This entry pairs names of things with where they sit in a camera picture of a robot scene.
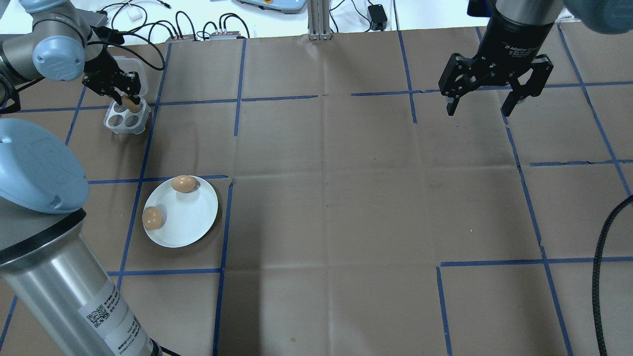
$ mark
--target clear plastic egg holder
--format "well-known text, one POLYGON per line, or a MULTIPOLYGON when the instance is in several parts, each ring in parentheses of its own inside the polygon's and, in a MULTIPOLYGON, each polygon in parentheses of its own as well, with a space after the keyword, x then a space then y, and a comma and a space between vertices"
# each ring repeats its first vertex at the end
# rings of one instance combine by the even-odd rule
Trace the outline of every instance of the clear plastic egg holder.
POLYGON ((145 124, 151 113, 151 108, 143 98, 147 94, 147 77, 143 63, 137 58, 126 58, 124 56, 114 56, 121 70, 125 73, 137 72, 141 80, 141 108, 137 112, 128 110, 125 106, 119 105, 116 101, 110 103, 103 125, 115 134, 141 134, 145 131, 145 124))

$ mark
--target black cable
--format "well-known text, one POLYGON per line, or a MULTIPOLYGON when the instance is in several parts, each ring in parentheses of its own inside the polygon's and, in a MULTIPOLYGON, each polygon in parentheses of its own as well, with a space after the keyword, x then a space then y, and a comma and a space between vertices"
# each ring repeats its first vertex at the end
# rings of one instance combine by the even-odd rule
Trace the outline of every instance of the black cable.
POLYGON ((396 7, 396 0, 394 0, 394 14, 396 16, 396 30, 400 31, 400 21, 398 21, 398 8, 396 7))
POLYGON ((206 41, 211 38, 211 34, 207 31, 197 31, 196 35, 202 38, 203 41, 206 41))
POLYGON ((171 351, 170 349, 168 349, 168 348, 167 348, 167 347, 165 347, 165 346, 161 346, 161 347, 160 347, 160 349, 161 349, 164 353, 166 353, 167 355, 171 355, 171 356, 180 356, 179 354, 177 354, 177 353, 175 353, 175 352, 171 351))
POLYGON ((164 70, 165 69, 165 57, 163 57, 163 53, 161 53, 160 49, 158 49, 158 47, 156 47, 155 44, 153 44, 150 40, 148 40, 147 38, 143 37, 143 36, 139 36, 137 34, 133 34, 131 32, 122 32, 122 35, 129 35, 129 36, 134 36, 134 37, 138 37, 140 39, 142 39, 143 41, 146 41, 150 46, 152 46, 156 52, 158 52, 158 55, 160 56, 160 61, 162 66, 160 68, 156 67, 155 65, 151 64, 150 62, 148 62, 145 58, 143 58, 143 56, 141 56, 140 54, 136 53, 133 49, 130 49, 128 47, 122 46, 120 44, 116 44, 116 43, 112 43, 112 42, 106 42, 106 41, 91 41, 88 42, 88 44, 86 46, 91 46, 93 44, 104 44, 107 46, 113 46, 116 48, 120 48, 124 51, 128 51, 129 53, 132 53, 134 56, 136 56, 138 59, 140 59, 143 63, 147 64, 150 68, 154 69, 154 70, 164 70))
POLYGON ((251 38, 251 33, 250 33, 250 31, 248 30, 248 26, 246 25, 246 22, 244 22, 244 20, 242 20, 242 18, 241 18, 241 17, 239 17, 239 16, 237 16, 237 15, 235 15, 235 14, 230 14, 229 16, 226 16, 226 17, 224 18, 224 23, 223 23, 223 25, 224 25, 224 29, 225 29, 225 30, 227 29, 227 20, 228 20, 229 18, 232 18, 232 17, 234 17, 234 18, 236 18, 236 19, 240 20, 240 22, 244 25, 244 28, 246 29, 246 35, 248 36, 248 38, 251 38))
POLYGON ((153 24, 155 24, 155 23, 168 23, 168 24, 169 24, 169 26, 171 26, 171 29, 170 29, 170 30, 173 30, 173 31, 171 31, 171 32, 172 32, 172 34, 173 34, 173 35, 178 34, 178 30, 176 30, 176 26, 174 26, 174 25, 173 25, 173 23, 171 23, 171 22, 169 22, 169 21, 167 21, 167 20, 158 20, 158 21, 155 21, 155 22, 149 22, 149 23, 146 23, 145 25, 135 27, 135 28, 133 28, 132 30, 129 30, 129 31, 127 31, 127 32, 133 32, 133 33, 136 33, 136 32, 138 32, 138 30, 142 29, 143 27, 145 27, 145 26, 150 26, 150 25, 153 25, 153 24))
POLYGON ((41 82, 42 80, 44 80, 44 77, 41 77, 41 78, 38 78, 38 79, 35 79, 35 80, 31 80, 30 82, 28 82, 28 83, 24 84, 23 86, 19 87, 18 89, 16 89, 16 91, 17 92, 21 92, 24 89, 28 89, 28 88, 36 85, 37 83, 41 82))
POLYGON ((330 9, 330 11, 334 11, 337 8, 339 8, 340 5, 342 5, 345 2, 345 0, 341 0, 341 2, 339 2, 339 4, 337 6, 334 6, 333 8, 330 9))
POLYGON ((145 14, 145 18, 143 19, 143 24, 142 24, 141 26, 144 26, 144 25, 146 25, 146 24, 147 24, 147 19, 148 19, 149 17, 147 16, 147 10, 145 10, 145 8, 144 8, 144 7, 139 6, 139 5, 136 5, 136 4, 130 4, 130 3, 118 3, 118 4, 119 4, 119 5, 121 5, 121 7, 120 7, 120 8, 119 8, 116 12, 115 12, 115 15, 114 15, 114 16, 112 16, 112 20, 110 21, 110 27, 111 27, 111 28, 114 28, 114 27, 115 27, 115 19, 116 19, 116 17, 118 16, 118 14, 120 14, 120 13, 121 13, 121 11, 123 11, 123 9, 124 9, 126 6, 128 6, 128 5, 129 5, 129 6, 133 6, 133 7, 135 7, 135 8, 139 8, 139 9, 141 9, 141 10, 143 11, 143 13, 145 14))
POLYGON ((334 24, 334 27, 336 27, 336 32, 338 32, 339 31, 339 25, 336 23, 336 20, 334 19, 334 16, 332 16, 331 12, 330 12, 330 18, 332 19, 332 23, 334 24))
POLYGON ((365 15, 361 14, 360 11, 358 11, 358 8, 356 7, 356 3, 354 2, 354 0, 352 0, 352 4, 354 5, 354 10, 356 10, 356 12, 369 23, 369 29, 366 29, 364 31, 364 32, 369 32, 369 30, 372 29, 372 22, 367 17, 365 17, 365 15))
POLYGON ((169 27, 168 27, 167 25, 164 25, 164 24, 163 24, 163 23, 161 23, 161 22, 153 22, 153 23, 151 24, 151 27, 149 28, 149 32, 147 33, 147 38, 148 38, 148 39, 150 39, 150 40, 152 39, 152 30, 154 30, 154 27, 155 27, 156 25, 161 25, 162 27, 166 28, 166 29, 167 29, 167 32, 169 32, 169 38, 171 38, 171 39, 175 39, 175 38, 176 38, 176 37, 174 37, 174 36, 173 36, 173 32, 172 32, 172 30, 170 30, 170 29, 169 29, 169 27))
POLYGON ((606 235, 609 233, 609 229, 618 214, 624 210, 624 208, 633 203, 633 195, 624 199, 606 218, 605 224, 602 226, 600 237, 598 238, 598 245, 596 246, 596 255, 593 263, 593 273, 591 276, 591 302, 593 305, 594 313, 594 326, 596 327, 596 339, 598 341, 598 350, 600 356, 606 356, 605 335, 602 330, 602 319, 600 316, 600 263, 602 262, 602 252, 605 248, 606 235))
POLYGON ((187 17, 187 20, 189 20, 189 24, 191 25, 191 33, 194 36, 194 41, 195 41, 196 40, 196 28, 194 27, 193 21, 191 21, 191 17, 189 17, 189 15, 187 15, 187 13, 184 12, 184 11, 177 11, 176 12, 176 28, 178 29, 178 34, 180 35, 180 38, 182 38, 182 31, 180 30, 180 24, 178 24, 178 15, 179 14, 185 15, 185 17, 187 17))
POLYGON ((204 26, 202 27, 202 32, 203 34, 206 32, 206 27, 208 25, 213 25, 213 28, 215 29, 215 32, 218 32, 218 26, 215 24, 215 22, 213 21, 208 21, 207 23, 204 24, 204 26))

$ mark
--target metal post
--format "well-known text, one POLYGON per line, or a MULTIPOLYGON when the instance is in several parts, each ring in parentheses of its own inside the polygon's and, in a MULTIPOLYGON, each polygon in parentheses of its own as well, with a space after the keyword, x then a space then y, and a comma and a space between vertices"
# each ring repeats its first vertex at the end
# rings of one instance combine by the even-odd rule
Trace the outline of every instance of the metal post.
POLYGON ((311 41, 332 39, 329 0, 308 0, 308 38, 311 41))

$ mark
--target power adapter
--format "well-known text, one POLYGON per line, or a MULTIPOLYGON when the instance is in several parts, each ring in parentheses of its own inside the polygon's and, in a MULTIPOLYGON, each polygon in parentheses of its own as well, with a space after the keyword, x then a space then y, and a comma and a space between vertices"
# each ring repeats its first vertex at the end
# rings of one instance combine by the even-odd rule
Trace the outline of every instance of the power adapter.
POLYGON ((367 18, 372 23, 372 31, 383 31, 387 28, 387 14, 381 4, 367 6, 367 18))

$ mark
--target qr code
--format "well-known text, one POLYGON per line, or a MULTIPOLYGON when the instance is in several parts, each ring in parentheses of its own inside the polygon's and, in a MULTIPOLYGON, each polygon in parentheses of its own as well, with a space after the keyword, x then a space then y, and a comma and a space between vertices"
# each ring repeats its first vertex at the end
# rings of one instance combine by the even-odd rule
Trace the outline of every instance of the qr code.
POLYGON ((97 310, 86 316, 94 327, 99 327, 99 325, 103 324, 103 322, 108 320, 109 317, 110 313, 108 313, 103 305, 100 305, 97 310))

